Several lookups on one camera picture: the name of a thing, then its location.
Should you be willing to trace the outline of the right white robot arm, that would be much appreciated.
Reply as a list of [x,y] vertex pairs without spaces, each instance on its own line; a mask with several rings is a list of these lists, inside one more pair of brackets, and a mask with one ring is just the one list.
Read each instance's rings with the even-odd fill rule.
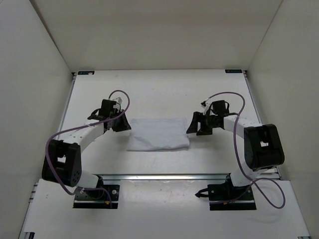
[[241,187],[284,163],[285,155],[275,125],[239,117],[229,111],[229,103],[225,100],[214,101],[210,105],[203,102],[202,107],[204,112],[193,113],[187,134],[212,135],[214,128],[221,128],[244,140],[244,161],[229,175],[230,183],[223,187],[225,197],[236,199],[241,194]]

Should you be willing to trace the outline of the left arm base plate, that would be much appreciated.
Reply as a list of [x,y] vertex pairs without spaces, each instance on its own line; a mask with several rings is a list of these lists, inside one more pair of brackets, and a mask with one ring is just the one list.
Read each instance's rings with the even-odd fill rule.
[[74,196],[73,208],[75,209],[110,209],[115,210],[119,205],[120,181],[99,182],[98,188],[103,190],[77,192]]

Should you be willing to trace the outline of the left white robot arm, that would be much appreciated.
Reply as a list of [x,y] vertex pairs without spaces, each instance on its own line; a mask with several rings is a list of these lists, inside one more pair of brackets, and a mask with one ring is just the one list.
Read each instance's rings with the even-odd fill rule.
[[82,153],[109,130],[122,132],[131,129],[121,104],[120,97],[102,100],[101,107],[91,113],[83,127],[69,131],[65,139],[51,139],[42,179],[68,187],[84,188],[92,198],[101,197],[104,194],[101,177],[82,170]]

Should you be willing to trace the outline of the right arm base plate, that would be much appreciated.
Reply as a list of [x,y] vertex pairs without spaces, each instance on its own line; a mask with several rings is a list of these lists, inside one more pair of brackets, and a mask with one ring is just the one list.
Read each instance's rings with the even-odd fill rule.
[[208,184],[211,211],[253,211],[256,204],[252,189],[248,186],[233,187],[223,184]]

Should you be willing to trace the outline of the white skirt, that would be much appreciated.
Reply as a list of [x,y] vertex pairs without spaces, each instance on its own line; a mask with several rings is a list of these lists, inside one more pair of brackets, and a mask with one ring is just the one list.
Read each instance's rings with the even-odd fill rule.
[[177,151],[188,149],[186,118],[132,119],[127,151]]

